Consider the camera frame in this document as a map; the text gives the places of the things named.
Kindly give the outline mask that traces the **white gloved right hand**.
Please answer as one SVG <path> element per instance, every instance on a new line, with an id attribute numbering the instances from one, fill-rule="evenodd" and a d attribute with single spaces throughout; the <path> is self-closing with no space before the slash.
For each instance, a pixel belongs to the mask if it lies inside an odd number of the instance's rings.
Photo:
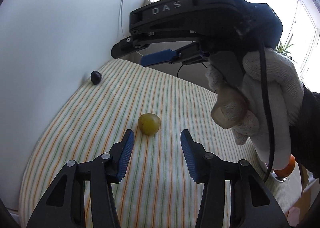
<path id="1" fill-rule="evenodd" d="M 274 127 L 273 169 L 280 170 L 290 161 L 289 128 L 297 123 L 303 102 L 304 85 L 289 58 L 271 48 L 265 49 L 265 58 L 268 101 Z M 259 52 L 247 53 L 242 64 L 245 75 L 240 85 L 240 93 L 248 100 L 248 111 L 231 131 L 237 145 L 243 145 L 250 139 L 260 160 L 268 162 L 270 141 L 261 90 Z"/>

